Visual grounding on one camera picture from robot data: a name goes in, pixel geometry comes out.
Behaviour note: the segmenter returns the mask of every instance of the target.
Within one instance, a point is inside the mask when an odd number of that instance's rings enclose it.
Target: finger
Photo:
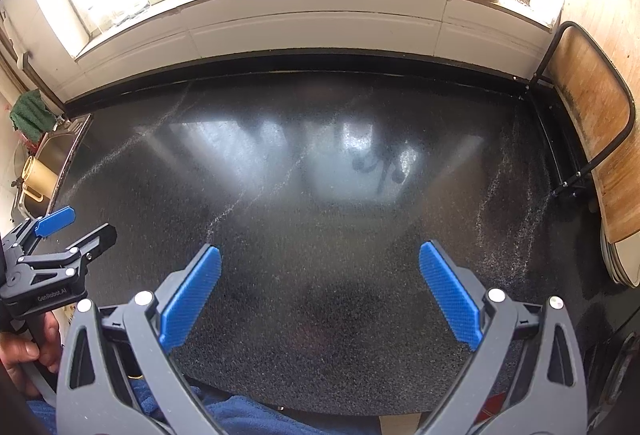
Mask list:
[[[53,312],[44,314],[44,336],[47,341],[60,344],[60,324]]]
[[[53,341],[47,340],[46,344],[40,348],[40,362],[45,366],[55,365],[62,357],[62,346],[60,345],[60,333],[54,336]]]
[[[5,368],[17,363],[35,361],[40,355],[38,346],[31,341],[10,333],[0,334],[0,360]]]

